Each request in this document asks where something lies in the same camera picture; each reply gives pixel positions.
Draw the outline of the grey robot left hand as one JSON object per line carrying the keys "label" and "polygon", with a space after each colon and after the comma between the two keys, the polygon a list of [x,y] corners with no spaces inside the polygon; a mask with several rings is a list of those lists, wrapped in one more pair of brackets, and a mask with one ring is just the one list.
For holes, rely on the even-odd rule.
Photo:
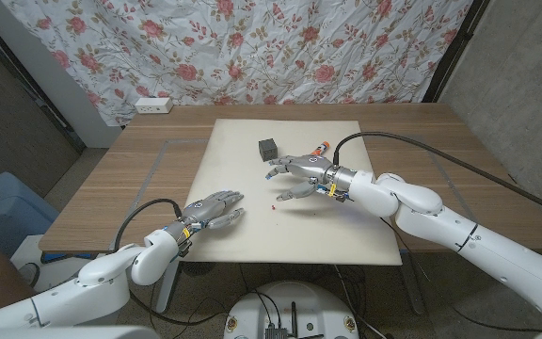
{"label": "grey robot left hand", "polygon": [[193,234],[205,229],[217,230],[234,223],[245,210],[238,208],[227,212],[227,209],[241,201],[244,195],[239,191],[218,191],[210,196],[188,204],[182,216],[169,224],[165,231],[178,245],[185,243]]}

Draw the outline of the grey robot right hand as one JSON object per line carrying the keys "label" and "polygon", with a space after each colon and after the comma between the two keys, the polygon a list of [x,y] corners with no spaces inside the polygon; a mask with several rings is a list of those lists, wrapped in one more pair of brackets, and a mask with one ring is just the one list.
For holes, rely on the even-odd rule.
{"label": "grey robot right hand", "polygon": [[269,164],[273,168],[265,175],[267,180],[283,173],[303,179],[300,184],[277,196],[278,202],[305,198],[315,192],[331,196],[339,202],[352,200],[348,191],[357,172],[334,165],[323,156],[287,155],[270,160]]}

